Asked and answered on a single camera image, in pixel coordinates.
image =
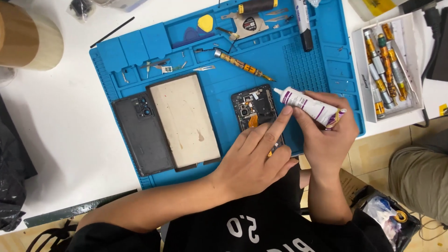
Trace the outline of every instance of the khaki pants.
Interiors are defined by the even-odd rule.
[[[448,130],[394,153],[389,188],[412,211],[448,224]]]

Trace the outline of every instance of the cardboard box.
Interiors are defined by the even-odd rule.
[[[367,29],[371,29],[373,31],[372,40],[377,49],[377,52],[379,52],[377,35],[379,33],[383,33],[381,25],[384,23],[393,24],[392,29],[395,36],[396,46],[392,47],[397,53],[400,52],[401,55],[403,56],[406,68],[408,70],[407,75],[410,82],[405,83],[406,89],[408,91],[407,100],[400,101],[397,96],[396,100],[398,105],[392,109],[386,109],[385,117],[377,119],[375,113],[375,103],[372,93],[372,87],[373,89],[375,89],[376,83],[369,71],[364,31]],[[379,22],[370,26],[366,26],[352,33],[353,45],[355,47],[356,61],[358,66],[358,74],[359,74],[358,78],[360,82],[360,90],[364,101],[364,113],[366,115],[367,121],[376,123],[379,121],[387,120],[395,116],[410,113],[415,110],[421,110],[424,108],[422,97],[422,82],[420,80],[417,52],[415,50],[416,48],[415,36],[417,35],[418,34],[414,32],[414,20],[412,13],[388,19],[386,21]]]
[[[355,193],[367,184],[344,169],[341,169],[339,171],[339,178],[345,200],[350,206],[352,204],[353,198],[355,197]]]

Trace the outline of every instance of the hand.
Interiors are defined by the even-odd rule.
[[[311,91],[306,91],[305,94],[337,108],[347,109],[332,130],[319,130],[316,122],[307,113],[298,107],[293,109],[293,115],[303,131],[304,152],[313,174],[322,178],[336,176],[359,134],[353,111],[347,99],[338,95]]]
[[[291,158],[291,149],[286,145],[267,158],[292,113],[292,107],[285,106],[274,123],[243,131],[218,168],[208,175],[213,187],[224,190],[228,201],[264,191],[298,163]]]

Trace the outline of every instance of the blue silicone repair mat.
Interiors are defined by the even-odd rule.
[[[230,96],[268,81],[214,58],[214,51],[193,51],[198,48],[213,48],[214,43],[224,50],[230,48],[232,42],[229,35],[215,28],[219,26],[236,31],[233,20],[221,19],[221,16],[236,12],[237,5],[241,2],[243,0],[229,0],[220,6],[215,5],[103,41],[97,48],[91,49],[90,56],[109,102],[144,92],[148,85],[191,73],[198,67],[214,65],[215,69],[197,73],[223,157],[240,133]],[[294,15],[292,0],[280,0],[273,10],[283,8],[288,8],[288,12],[266,15],[271,11],[265,11],[259,15],[264,20]],[[347,98],[354,111],[360,135],[363,135],[365,126],[341,0],[322,0],[318,8],[308,4],[308,13],[314,42],[311,52],[303,51],[297,19],[294,17],[289,23],[285,20],[266,22],[269,29],[237,40],[230,55],[275,79],[277,82],[269,82],[272,88],[284,89],[292,86],[298,90],[330,92]],[[213,17],[211,32],[214,35],[199,32],[199,36],[208,37],[173,49],[177,42],[184,39],[184,32],[188,27],[191,27],[190,30],[197,30],[198,19],[206,14]],[[165,66],[180,67],[185,61],[187,63],[183,69],[165,74],[160,69],[151,67],[149,77],[146,78],[146,68],[141,69],[140,66],[146,65],[147,61],[167,58],[170,61]],[[125,82],[123,73],[129,83]],[[283,105],[279,96],[274,94],[274,99],[276,109],[280,111]],[[293,154],[303,152],[303,135],[297,122],[291,120],[283,137]],[[184,182],[210,173],[218,164],[198,164],[196,168],[186,171],[175,172],[172,169],[147,177],[139,176],[139,179],[143,189]]]

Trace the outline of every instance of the glue nozzle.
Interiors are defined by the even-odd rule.
[[[278,89],[278,88],[276,88],[276,87],[274,88],[274,92],[277,93],[277,94],[279,94],[279,95],[283,94],[283,90]]]

